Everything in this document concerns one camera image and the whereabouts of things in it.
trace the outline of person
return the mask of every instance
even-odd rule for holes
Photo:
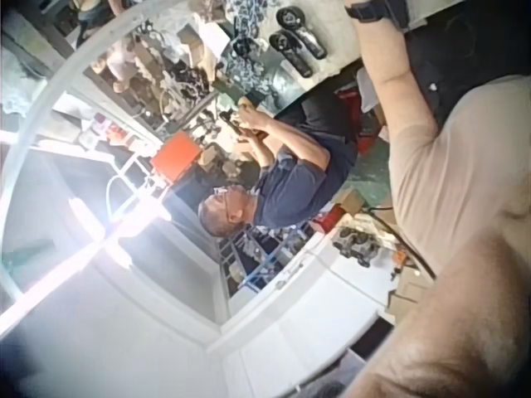
[[[242,106],[242,126],[265,131],[280,142],[264,144],[247,134],[261,166],[258,183],[247,192],[230,186],[200,204],[198,215],[212,236],[229,236],[245,224],[272,229],[315,216],[346,181],[357,151],[353,127],[341,100],[326,88],[314,92],[280,120]]]
[[[392,21],[353,23],[388,123],[397,222],[437,278],[344,396],[492,396],[529,353],[531,79],[472,90],[439,132]]]

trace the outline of car part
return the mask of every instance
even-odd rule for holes
[[[306,61],[299,55],[298,50],[301,45],[293,33],[289,31],[273,33],[269,38],[269,43],[288,60],[302,77],[307,79],[314,74]]]
[[[300,8],[281,8],[276,13],[276,21],[287,31],[293,32],[315,59],[323,60],[328,55],[317,36],[306,27],[306,16]]]

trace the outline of black pants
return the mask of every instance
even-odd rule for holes
[[[290,105],[276,117],[304,133],[321,133],[355,141],[356,132],[347,106],[327,87],[318,88],[308,97]]]

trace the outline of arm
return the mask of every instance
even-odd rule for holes
[[[122,12],[125,12],[125,8],[122,4],[122,0],[109,0],[110,9],[113,14],[117,17]]]
[[[366,1],[345,0],[345,5]],[[386,18],[372,23],[353,22],[363,63],[387,119],[390,139],[411,126],[425,127],[435,138],[436,122],[413,77],[403,34]]]
[[[256,159],[258,164],[260,164],[261,168],[269,167],[275,161],[273,153],[253,133],[249,133],[246,139],[247,142],[251,145],[254,158]]]
[[[298,159],[313,163],[323,171],[328,167],[329,151],[307,134],[246,106],[240,108],[240,118],[251,129],[265,131],[279,139]]]

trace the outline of beige shirt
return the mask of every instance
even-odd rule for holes
[[[421,127],[391,140],[398,225],[439,274],[530,172],[531,78],[503,78],[472,90],[435,140]]]

